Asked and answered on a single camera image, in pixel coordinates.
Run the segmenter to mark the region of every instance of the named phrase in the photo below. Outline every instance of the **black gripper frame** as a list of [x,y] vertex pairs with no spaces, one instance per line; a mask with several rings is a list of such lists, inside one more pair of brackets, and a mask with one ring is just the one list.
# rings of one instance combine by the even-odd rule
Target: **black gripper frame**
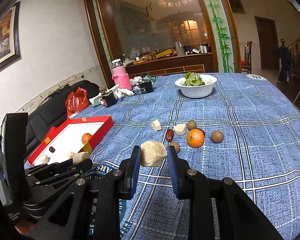
[[[36,240],[120,240],[119,199],[131,200],[137,186],[141,149],[102,179],[77,178],[30,232]],[[89,236],[91,210],[97,200],[94,234]]]
[[178,158],[173,146],[168,148],[168,162],[176,197],[190,199],[188,240],[215,239],[211,198],[216,202],[221,240],[282,240],[271,222],[232,179],[208,179],[190,169],[186,160]]
[[73,164],[72,159],[61,163],[41,164],[25,170],[31,196],[23,201],[27,212],[41,219],[46,210],[82,174],[92,168],[90,159]]

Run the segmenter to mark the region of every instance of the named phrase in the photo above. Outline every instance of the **green vegetables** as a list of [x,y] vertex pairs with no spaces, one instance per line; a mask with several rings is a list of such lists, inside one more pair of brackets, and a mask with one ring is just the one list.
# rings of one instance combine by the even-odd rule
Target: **green vegetables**
[[199,75],[196,75],[193,72],[189,72],[185,75],[186,81],[183,83],[184,86],[187,87],[196,87],[205,85]]

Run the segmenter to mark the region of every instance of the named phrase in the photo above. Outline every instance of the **plaid tablecloth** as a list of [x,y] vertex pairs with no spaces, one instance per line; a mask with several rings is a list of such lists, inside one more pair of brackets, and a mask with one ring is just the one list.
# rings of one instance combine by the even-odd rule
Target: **plaid tablecloth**
[[[181,74],[160,76],[153,93],[81,112],[76,118],[110,115],[115,122],[92,152],[96,169],[87,178],[118,168],[134,145],[146,140],[167,146],[168,128],[195,120],[206,133],[204,145],[191,148],[186,135],[175,135],[178,156],[208,178],[233,178],[282,237],[294,239],[300,232],[300,114],[269,81],[237,73],[212,75],[218,82],[203,99],[183,96],[174,85]],[[150,126],[155,119],[162,124],[159,132]],[[214,130],[224,133],[222,143],[210,140]],[[120,219],[122,239],[187,238],[189,202],[175,198],[167,161],[141,167],[133,200],[120,202]]]

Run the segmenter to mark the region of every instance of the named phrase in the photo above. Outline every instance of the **glass partition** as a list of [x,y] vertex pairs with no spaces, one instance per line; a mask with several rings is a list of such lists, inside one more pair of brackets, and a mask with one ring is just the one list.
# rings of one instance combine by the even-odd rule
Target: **glass partition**
[[207,45],[209,37],[198,0],[106,0],[127,57],[183,46]]

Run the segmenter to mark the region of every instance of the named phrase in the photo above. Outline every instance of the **doorway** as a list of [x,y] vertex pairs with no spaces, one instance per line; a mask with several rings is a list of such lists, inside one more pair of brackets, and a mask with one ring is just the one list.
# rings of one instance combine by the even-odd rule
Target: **doorway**
[[261,69],[279,70],[277,50],[279,47],[274,20],[255,16],[259,44]]

